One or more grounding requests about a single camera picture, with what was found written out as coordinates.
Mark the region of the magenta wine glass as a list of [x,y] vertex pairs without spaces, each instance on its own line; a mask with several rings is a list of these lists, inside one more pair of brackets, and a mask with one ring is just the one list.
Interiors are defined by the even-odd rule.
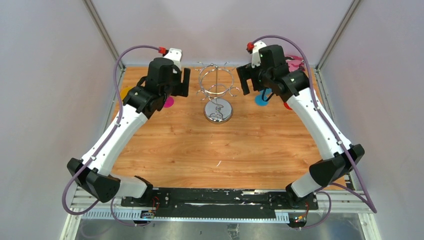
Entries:
[[164,108],[170,108],[170,107],[172,107],[172,106],[174,105],[174,103],[175,103],[174,98],[173,98],[172,96],[169,96],[169,97],[166,99],[166,101],[165,101],[165,103],[164,103],[163,107],[164,107]]

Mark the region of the blue wine glass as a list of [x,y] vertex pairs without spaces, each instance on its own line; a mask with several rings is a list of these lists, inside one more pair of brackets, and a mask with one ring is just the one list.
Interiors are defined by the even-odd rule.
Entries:
[[269,98],[269,96],[271,95],[272,90],[270,88],[266,88],[264,90],[261,90],[259,92],[259,95],[257,95],[254,98],[254,101],[256,103],[256,105],[260,106],[260,107],[264,107],[267,106],[269,104],[268,101],[266,101],[266,99]]

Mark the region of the chrome wine glass rack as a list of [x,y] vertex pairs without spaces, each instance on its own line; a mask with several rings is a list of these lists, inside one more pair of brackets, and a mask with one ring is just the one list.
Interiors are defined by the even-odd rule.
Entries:
[[[223,65],[210,63],[204,64],[199,61],[199,67],[195,67],[194,70],[198,72],[198,84],[199,90],[197,93],[202,93],[203,101],[207,101],[203,109],[204,117],[213,124],[224,124],[228,122],[233,114],[234,109],[232,104],[225,99],[226,95],[230,97],[236,97],[237,94],[233,93],[234,90],[241,92],[240,88],[235,86],[235,76],[233,71],[236,69],[234,66],[230,66],[230,62],[227,61]],[[221,83],[219,80],[219,74],[226,73],[230,77],[230,83]],[[214,83],[210,86],[204,84],[205,78],[211,74],[214,74]]]

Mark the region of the red wine glass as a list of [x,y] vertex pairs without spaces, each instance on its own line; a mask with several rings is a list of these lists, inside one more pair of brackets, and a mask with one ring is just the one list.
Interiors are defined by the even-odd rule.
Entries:
[[284,105],[284,107],[286,108],[286,109],[288,109],[288,110],[290,110],[290,111],[292,111],[293,109],[288,105],[288,103],[287,102],[284,102],[283,103],[283,105]]

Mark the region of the yellow wine glass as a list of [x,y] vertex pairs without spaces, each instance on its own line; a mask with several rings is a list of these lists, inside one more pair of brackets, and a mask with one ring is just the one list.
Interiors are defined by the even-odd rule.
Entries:
[[127,96],[127,94],[129,93],[129,91],[131,89],[132,88],[130,86],[127,86],[127,87],[124,87],[124,88],[121,89],[121,91],[120,91],[120,99],[121,99],[122,102],[124,101],[125,97]]

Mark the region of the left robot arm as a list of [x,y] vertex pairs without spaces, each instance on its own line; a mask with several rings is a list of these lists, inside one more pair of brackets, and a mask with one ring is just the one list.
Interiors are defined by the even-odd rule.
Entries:
[[190,68],[180,68],[174,60],[154,58],[147,75],[128,91],[100,139],[80,159],[71,158],[67,163],[76,184],[102,203],[115,197],[133,197],[140,206],[149,206],[153,201],[149,182],[139,176],[112,175],[112,168],[136,131],[163,109],[170,96],[188,96],[190,74]]

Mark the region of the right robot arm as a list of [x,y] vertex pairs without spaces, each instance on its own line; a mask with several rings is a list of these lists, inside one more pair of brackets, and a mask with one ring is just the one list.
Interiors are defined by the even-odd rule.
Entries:
[[236,69],[243,94],[250,93],[248,80],[255,91],[270,89],[286,108],[297,114],[321,156],[307,173],[285,188],[286,204],[298,209],[309,194],[352,171],[353,164],[361,160],[365,150],[361,144],[352,144],[329,118],[305,71],[290,70],[282,46],[258,41],[248,43],[247,51],[252,56],[251,63]]

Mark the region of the pink camouflage cloth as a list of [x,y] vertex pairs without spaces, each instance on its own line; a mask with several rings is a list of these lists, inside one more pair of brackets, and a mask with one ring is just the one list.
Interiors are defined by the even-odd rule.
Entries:
[[296,55],[286,55],[285,61],[288,64],[288,69],[290,72],[294,72],[296,70],[305,70],[305,62],[304,59],[300,56]]

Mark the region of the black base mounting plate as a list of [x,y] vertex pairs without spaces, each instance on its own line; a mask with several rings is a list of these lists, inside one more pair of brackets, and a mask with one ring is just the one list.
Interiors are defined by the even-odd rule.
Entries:
[[271,219],[276,210],[317,210],[318,201],[310,193],[295,199],[284,190],[169,188],[148,190],[140,198],[124,197],[123,207],[151,207],[156,217],[206,219]]

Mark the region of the aluminium frame rail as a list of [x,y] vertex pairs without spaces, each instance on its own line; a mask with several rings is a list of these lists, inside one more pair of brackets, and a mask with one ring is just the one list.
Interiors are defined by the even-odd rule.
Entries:
[[323,190],[290,202],[283,190],[155,187],[151,199],[118,197],[83,212],[91,196],[78,188],[71,203],[78,215],[67,217],[61,238],[74,238],[76,223],[83,219],[118,219],[132,227],[154,221],[279,223],[300,231],[308,228],[312,214],[321,215],[320,226],[331,214],[341,213],[358,215],[365,238],[379,240],[374,214],[363,202],[364,196],[352,189]]

